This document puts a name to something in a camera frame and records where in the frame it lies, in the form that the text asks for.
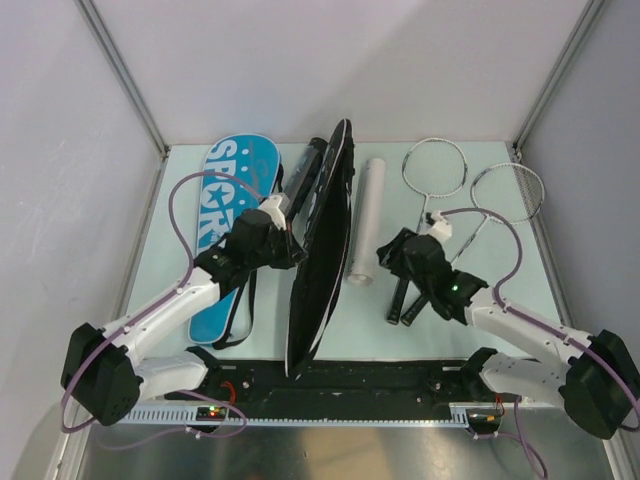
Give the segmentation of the white shuttlecock tube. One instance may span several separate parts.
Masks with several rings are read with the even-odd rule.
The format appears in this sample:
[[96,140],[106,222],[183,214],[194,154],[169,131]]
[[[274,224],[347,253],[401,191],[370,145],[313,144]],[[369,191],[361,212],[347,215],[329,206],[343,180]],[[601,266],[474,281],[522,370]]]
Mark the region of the white shuttlecock tube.
[[355,239],[347,277],[356,286],[368,286],[374,280],[385,178],[386,162],[382,158],[371,158],[359,179]]

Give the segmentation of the black shuttlecock tube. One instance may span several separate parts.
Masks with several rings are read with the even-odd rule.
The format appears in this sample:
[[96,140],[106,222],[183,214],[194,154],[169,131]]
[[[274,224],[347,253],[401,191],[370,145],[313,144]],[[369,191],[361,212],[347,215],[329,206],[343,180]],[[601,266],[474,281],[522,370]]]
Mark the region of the black shuttlecock tube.
[[320,172],[328,142],[313,137],[307,144],[293,175],[286,183],[283,194],[286,199],[284,216],[292,222],[300,213],[310,195],[314,182]]

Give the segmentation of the blue sport racket cover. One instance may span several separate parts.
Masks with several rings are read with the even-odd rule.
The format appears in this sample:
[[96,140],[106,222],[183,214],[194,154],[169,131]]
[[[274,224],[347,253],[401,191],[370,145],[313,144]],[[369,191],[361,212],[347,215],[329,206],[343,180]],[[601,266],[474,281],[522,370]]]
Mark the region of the blue sport racket cover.
[[[258,206],[243,186],[229,175],[248,184],[259,195],[272,193],[283,176],[281,154],[276,144],[259,134],[236,134],[216,142],[204,158],[196,252],[204,252],[231,230],[233,222],[248,208]],[[215,350],[237,346],[250,335],[254,325],[257,274],[215,305],[191,318],[189,339]]]

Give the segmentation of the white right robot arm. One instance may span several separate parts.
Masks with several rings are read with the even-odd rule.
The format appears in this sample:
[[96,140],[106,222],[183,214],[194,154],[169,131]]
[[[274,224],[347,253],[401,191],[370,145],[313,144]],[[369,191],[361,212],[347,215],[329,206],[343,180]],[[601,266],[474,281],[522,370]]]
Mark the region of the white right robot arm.
[[499,293],[496,286],[446,260],[441,242],[402,229],[376,251],[381,267],[414,284],[444,320],[477,328],[528,354],[519,362],[500,352],[462,376],[476,401],[509,393],[561,408],[585,432],[610,439],[639,412],[639,369],[623,339],[554,325]]

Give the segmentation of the black sport racket cover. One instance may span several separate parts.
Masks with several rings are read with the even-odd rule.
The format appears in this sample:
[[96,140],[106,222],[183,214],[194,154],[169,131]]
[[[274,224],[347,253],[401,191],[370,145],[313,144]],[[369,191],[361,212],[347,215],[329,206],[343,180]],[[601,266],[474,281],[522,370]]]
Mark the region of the black sport racket cover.
[[299,379],[314,359],[337,306],[351,237],[354,170],[352,122],[341,119],[314,183],[290,301],[285,376]]

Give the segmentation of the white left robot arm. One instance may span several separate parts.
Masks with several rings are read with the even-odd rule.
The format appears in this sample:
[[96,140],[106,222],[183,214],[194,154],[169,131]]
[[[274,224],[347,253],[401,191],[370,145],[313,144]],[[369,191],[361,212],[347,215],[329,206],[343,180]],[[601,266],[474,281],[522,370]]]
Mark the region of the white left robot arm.
[[264,266],[289,269],[303,256],[275,196],[235,221],[221,246],[200,254],[185,278],[136,313],[101,328],[85,323],[71,335],[64,362],[62,400],[75,399],[104,426],[122,420],[139,402],[179,390],[201,399],[221,389],[220,372],[205,354],[174,357],[150,352],[168,334],[239,288]]

